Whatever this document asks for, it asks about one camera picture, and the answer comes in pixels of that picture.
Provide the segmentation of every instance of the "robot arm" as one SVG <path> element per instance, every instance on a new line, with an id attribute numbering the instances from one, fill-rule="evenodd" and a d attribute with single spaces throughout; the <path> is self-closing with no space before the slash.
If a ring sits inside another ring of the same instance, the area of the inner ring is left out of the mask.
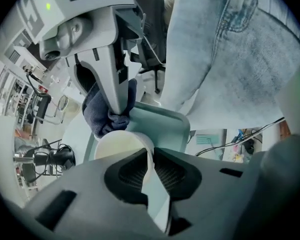
<path id="1" fill-rule="evenodd" d="M 127 107 L 124 50 L 143 38 L 144 14 L 134 0 L 20 0 L 18 12 L 42 60 L 66 60 L 84 95 L 97 82 L 109 108 Z"/>

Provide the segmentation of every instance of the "jeans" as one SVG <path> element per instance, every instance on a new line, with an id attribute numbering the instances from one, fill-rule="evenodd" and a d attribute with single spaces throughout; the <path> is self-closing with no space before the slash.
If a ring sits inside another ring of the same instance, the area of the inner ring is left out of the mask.
<path id="1" fill-rule="evenodd" d="M 299 65 L 300 27 L 281 0 L 175 0 L 161 106 L 180 111 L 197 91 L 192 130 L 264 126 L 283 116 L 275 96 Z"/>

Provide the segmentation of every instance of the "light blue jeans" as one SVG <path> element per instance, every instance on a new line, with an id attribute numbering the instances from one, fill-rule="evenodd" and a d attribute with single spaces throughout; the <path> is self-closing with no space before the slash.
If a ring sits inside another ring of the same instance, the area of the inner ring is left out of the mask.
<path id="1" fill-rule="evenodd" d="M 259 127 L 282 117 L 275 95 L 300 65 L 300 27 L 281 0 L 176 0 L 161 105 L 197 91 L 191 129 Z"/>

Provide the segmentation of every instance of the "white cup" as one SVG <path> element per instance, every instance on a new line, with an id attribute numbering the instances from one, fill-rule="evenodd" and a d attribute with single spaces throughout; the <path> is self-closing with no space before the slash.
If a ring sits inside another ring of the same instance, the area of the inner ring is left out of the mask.
<path id="1" fill-rule="evenodd" d="M 148 181 L 154 169 L 154 144 L 151 139 L 141 132 L 132 132 L 125 130 L 115 130 L 103 136 L 96 147 L 95 159 L 108 156 L 138 151 L 145 148 L 147 151 L 147 171 L 143 178 L 143 185 Z"/>

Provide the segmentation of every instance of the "dark blue cloth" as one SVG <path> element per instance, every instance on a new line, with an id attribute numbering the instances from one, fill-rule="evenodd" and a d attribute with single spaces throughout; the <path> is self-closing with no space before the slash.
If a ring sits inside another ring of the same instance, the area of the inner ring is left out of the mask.
<path id="1" fill-rule="evenodd" d="M 125 130 L 130 122 L 129 112 L 136 102 L 137 80 L 131 79 L 128 87 L 128 102 L 124 112 L 120 115 L 110 111 L 100 89 L 95 83 L 85 97 L 82 104 L 84 119 L 97 138 L 116 131 Z"/>

